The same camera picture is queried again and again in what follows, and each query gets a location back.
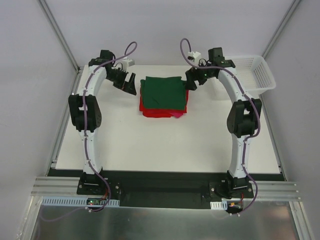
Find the white plastic basket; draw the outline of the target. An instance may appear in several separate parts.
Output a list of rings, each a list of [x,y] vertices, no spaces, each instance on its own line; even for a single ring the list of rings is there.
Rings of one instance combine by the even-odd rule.
[[[253,97],[276,87],[275,78],[262,56],[233,55],[227,56],[227,59],[234,62],[241,86]]]

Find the green t shirt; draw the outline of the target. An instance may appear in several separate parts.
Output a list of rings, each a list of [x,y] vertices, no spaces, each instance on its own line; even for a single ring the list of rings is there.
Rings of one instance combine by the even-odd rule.
[[[182,111],[187,102],[185,85],[180,76],[147,76],[140,81],[142,104],[146,109]]]

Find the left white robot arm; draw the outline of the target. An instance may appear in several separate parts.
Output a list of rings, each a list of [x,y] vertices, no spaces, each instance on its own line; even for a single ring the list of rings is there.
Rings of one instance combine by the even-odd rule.
[[[95,175],[103,169],[98,154],[98,132],[102,124],[102,113],[97,100],[104,80],[112,86],[131,95],[136,95],[135,77],[132,73],[126,81],[128,72],[124,67],[115,68],[116,56],[109,50],[101,50],[97,58],[88,63],[88,78],[76,94],[68,97],[71,123],[79,132],[83,145],[83,173]]]

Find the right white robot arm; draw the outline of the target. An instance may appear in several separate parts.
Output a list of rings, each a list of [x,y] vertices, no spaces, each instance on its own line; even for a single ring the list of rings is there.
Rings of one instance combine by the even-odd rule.
[[[186,71],[186,89],[196,90],[208,79],[216,78],[225,88],[232,106],[226,125],[232,138],[231,163],[224,182],[215,187],[215,192],[225,198],[235,198],[250,185],[248,173],[249,149],[252,138],[261,130],[262,102],[253,98],[238,78],[236,65],[231,59],[225,59],[220,47],[208,51],[208,60],[202,61],[202,55],[190,50],[182,54],[191,68]]]

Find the red t shirt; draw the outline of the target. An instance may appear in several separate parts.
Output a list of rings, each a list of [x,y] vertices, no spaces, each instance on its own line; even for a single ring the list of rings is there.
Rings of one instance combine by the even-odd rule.
[[[178,109],[156,109],[156,108],[146,108],[143,104],[143,88],[145,85],[145,80],[142,79],[140,81],[140,97],[139,97],[139,111],[142,112],[142,115],[147,118],[171,118],[173,117],[171,115],[171,112]],[[187,103],[189,99],[189,91],[186,91],[186,97],[185,97],[185,105],[184,110],[185,114],[187,113]]]

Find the pink t shirt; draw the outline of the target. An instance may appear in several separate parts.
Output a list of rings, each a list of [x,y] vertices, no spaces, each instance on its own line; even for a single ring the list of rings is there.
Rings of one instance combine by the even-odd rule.
[[[173,117],[175,118],[180,118],[182,117],[184,114],[185,114],[185,111],[184,110],[174,110],[170,113]]]

